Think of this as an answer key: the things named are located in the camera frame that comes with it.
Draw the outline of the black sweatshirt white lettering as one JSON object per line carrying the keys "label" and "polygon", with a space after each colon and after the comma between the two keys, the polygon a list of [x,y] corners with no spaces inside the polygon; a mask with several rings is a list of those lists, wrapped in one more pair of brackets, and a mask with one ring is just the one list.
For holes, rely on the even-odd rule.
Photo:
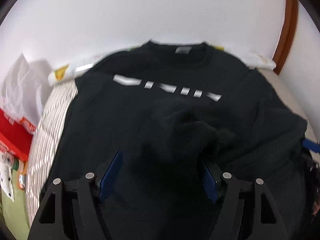
{"label": "black sweatshirt white lettering", "polygon": [[261,178],[297,239],[312,189],[300,140],[307,122],[257,70],[206,43],[148,42],[112,54],[75,81],[62,137],[42,191],[124,154],[101,207],[114,239],[205,239],[214,204],[205,167]]}

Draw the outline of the white black spotted cloth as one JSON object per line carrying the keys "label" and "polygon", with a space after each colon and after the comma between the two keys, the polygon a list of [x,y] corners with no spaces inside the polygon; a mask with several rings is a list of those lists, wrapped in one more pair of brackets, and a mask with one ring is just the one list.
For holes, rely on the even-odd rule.
{"label": "white black spotted cloth", "polygon": [[12,171],[18,170],[19,161],[8,152],[1,152],[1,188],[4,193],[14,202],[14,188],[12,183]]}

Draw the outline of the striped quilted mattress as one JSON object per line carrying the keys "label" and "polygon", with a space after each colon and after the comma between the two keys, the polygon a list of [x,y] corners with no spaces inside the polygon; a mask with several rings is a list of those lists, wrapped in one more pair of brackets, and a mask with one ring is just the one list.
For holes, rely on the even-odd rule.
{"label": "striped quilted mattress", "polygon": [[[316,141],[316,136],[306,114],[290,91],[285,87],[280,77],[270,70],[258,70],[273,86],[281,101],[291,109],[293,113],[307,120],[308,126],[305,135],[308,139]],[[61,139],[67,109],[77,92],[78,89],[74,80],[55,85],[46,102],[40,122],[33,136],[25,188],[26,210],[30,228],[40,205],[40,191],[48,178]]]}

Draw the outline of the red shopping bag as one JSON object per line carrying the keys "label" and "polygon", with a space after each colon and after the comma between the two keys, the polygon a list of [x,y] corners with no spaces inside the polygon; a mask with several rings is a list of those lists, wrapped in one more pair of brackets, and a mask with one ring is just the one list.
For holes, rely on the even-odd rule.
{"label": "red shopping bag", "polygon": [[21,161],[27,161],[36,127],[25,117],[16,122],[1,109],[1,152],[10,153]]}

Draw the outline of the white plastic bag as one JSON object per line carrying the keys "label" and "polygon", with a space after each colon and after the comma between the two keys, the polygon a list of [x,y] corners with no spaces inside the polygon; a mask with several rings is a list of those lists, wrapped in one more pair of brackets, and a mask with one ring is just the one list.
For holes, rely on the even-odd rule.
{"label": "white plastic bag", "polygon": [[1,109],[15,121],[25,118],[37,126],[52,88],[47,60],[28,62],[21,54],[1,83]]}

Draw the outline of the white rolled paper yellow marks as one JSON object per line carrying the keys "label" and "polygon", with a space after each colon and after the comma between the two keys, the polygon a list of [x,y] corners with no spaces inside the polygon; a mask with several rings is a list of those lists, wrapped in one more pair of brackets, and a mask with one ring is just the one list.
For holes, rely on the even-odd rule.
{"label": "white rolled paper yellow marks", "polygon": [[[227,48],[215,45],[212,45],[212,47],[224,51],[230,55],[233,55],[234,57],[238,58],[242,63],[244,63],[249,69],[260,68],[272,71],[277,66],[277,64],[272,59],[261,56],[260,54],[252,51],[236,50],[234,48]],[[98,54],[91,58],[81,59],[79,61],[65,64],[64,66],[56,70],[53,70],[48,75],[48,83],[50,86],[53,87],[55,85],[58,85],[59,83],[80,77],[108,55],[111,55],[111,53]]]}

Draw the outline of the brown wooden door frame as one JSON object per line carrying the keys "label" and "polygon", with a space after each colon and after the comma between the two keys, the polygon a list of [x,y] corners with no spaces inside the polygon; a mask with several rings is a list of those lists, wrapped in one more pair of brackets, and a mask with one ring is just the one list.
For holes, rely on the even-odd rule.
{"label": "brown wooden door frame", "polygon": [[284,22],[272,60],[276,63],[274,72],[279,75],[287,60],[295,38],[298,22],[298,0],[286,0]]}

